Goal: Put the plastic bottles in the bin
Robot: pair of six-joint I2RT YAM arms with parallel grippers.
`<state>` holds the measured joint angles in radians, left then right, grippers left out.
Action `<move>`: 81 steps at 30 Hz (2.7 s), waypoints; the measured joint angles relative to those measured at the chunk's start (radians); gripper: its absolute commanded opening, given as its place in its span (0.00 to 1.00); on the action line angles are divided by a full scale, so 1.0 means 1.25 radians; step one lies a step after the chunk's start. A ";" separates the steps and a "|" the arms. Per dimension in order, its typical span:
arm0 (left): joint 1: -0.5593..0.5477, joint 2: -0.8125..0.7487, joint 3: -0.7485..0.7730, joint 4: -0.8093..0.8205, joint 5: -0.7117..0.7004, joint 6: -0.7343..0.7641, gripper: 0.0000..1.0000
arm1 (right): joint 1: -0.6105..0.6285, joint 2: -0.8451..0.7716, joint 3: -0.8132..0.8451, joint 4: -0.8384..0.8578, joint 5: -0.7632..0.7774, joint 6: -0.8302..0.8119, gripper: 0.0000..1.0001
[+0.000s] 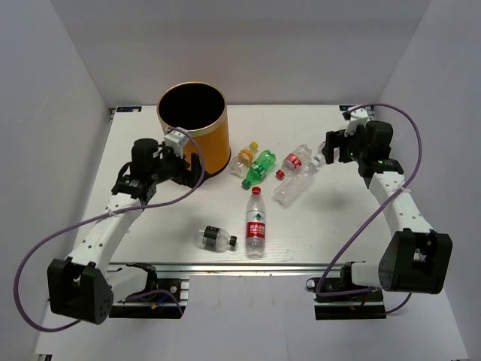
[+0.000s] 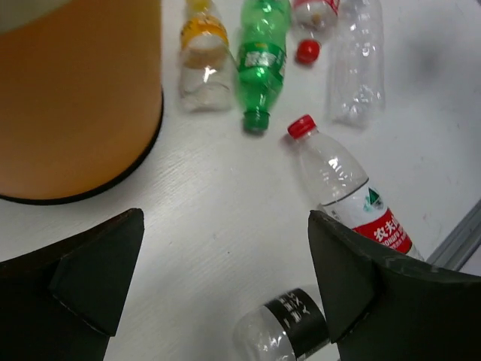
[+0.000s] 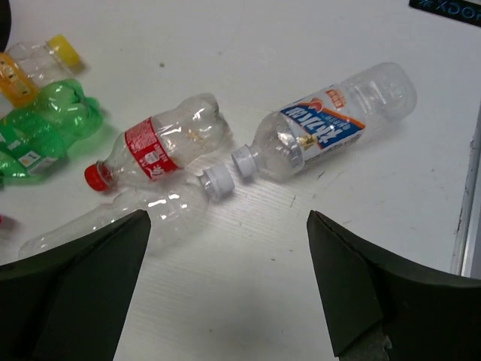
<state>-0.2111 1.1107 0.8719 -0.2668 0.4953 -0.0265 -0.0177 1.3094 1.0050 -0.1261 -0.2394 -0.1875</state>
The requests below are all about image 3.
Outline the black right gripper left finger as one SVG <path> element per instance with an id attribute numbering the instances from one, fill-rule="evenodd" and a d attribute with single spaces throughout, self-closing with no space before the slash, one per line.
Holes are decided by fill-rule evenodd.
<path id="1" fill-rule="evenodd" d="M 135 211 L 1 266 L 3 360 L 112 360 L 151 229 Z"/>

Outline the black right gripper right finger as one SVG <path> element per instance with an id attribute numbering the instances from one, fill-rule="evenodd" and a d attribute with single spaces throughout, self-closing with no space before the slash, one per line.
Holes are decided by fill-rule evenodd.
<path id="1" fill-rule="evenodd" d="M 478 360 L 480 282 L 403 258 L 318 211 L 307 219 L 316 282 L 341 360 Z"/>

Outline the crushed green plastic bottle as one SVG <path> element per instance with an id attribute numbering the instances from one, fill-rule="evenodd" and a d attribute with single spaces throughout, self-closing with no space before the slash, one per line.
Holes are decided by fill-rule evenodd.
<path id="1" fill-rule="evenodd" d="M 96 133 L 103 120 L 98 99 L 87 96 L 79 81 L 46 85 L 32 103 L 1 118 L 1 185 L 42 178 L 75 143 Z"/>

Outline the clear bottle red label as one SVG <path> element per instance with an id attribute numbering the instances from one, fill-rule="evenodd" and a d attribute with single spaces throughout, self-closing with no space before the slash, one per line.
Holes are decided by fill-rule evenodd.
<path id="1" fill-rule="evenodd" d="M 148 187 L 217 151 L 230 138 L 215 96 L 198 94 L 125 130 L 110 155 L 88 166 L 84 177 L 98 192 Z"/>

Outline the clear bottle blue orange label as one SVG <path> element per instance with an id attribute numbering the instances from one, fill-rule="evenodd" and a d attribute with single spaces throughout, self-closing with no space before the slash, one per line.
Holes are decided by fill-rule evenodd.
<path id="1" fill-rule="evenodd" d="M 252 144 L 231 157 L 243 179 L 262 173 L 285 181 L 358 141 L 384 136 L 416 103 L 405 70 L 383 62 L 269 113 Z"/>

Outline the clear bottle yellow cap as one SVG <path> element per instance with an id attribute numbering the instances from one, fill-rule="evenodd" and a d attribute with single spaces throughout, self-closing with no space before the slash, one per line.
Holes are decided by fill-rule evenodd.
<path id="1" fill-rule="evenodd" d="M 42 44 L 17 43 L 1 53 L 1 93 L 14 108 L 33 102 L 46 85 L 84 70 L 82 57 L 64 35 Z"/>

